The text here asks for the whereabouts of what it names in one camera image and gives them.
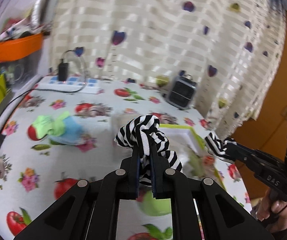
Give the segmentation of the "person's right hand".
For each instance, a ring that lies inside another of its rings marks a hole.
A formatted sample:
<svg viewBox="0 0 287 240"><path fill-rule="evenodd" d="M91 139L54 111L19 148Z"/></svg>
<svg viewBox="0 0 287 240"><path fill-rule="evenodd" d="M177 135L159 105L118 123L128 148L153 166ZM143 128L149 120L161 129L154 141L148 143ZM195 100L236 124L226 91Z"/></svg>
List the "person's right hand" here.
<svg viewBox="0 0 287 240"><path fill-rule="evenodd" d="M278 220L268 226L270 233L276 233L287 229L287 202L277 200L272 202L269 198L271 189L268 188L262 198L257 211L257 218L260 221L268 219L271 215L277 215Z"/></svg>

